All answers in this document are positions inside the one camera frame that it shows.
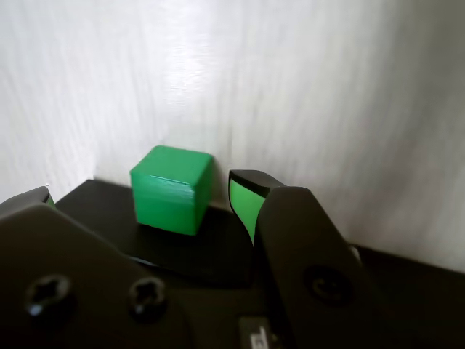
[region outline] screw head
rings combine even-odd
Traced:
[[[60,317],[69,310],[71,281],[64,275],[48,275],[34,281],[25,293],[25,309],[33,318]]]
[[[141,278],[129,289],[129,310],[138,321],[158,320],[166,308],[165,284],[159,278]]]

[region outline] green block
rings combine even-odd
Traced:
[[[131,170],[137,222],[195,235],[211,197],[213,156],[159,145]]]

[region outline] black plastic part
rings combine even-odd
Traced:
[[[232,169],[229,181],[231,180],[264,198],[267,197],[272,188],[285,187],[283,183],[269,174],[254,169]]]
[[[49,197],[50,192],[47,187],[39,187],[13,196],[0,204],[0,217],[13,214],[31,205],[46,203]]]
[[[392,327],[386,302],[308,189],[271,190],[256,231],[288,345],[304,349],[405,344]]]
[[[129,287],[150,274],[46,204],[0,220],[0,348],[190,348],[184,313],[170,298],[155,324],[127,309]],[[44,275],[73,281],[78,309],[44,329],[24,309],[24,294]]]

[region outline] black platform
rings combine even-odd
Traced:
[[[77,187],[57,208],[123,253],[153,264],[171,287],[249,287],[259,273],[247,232],[220,209],[207,211],[197,236],[168,233],[136,222],[130,188],[98,180]],[[465,342],[464,275],[370,249],[359,252],[375,284],[427,348]]]

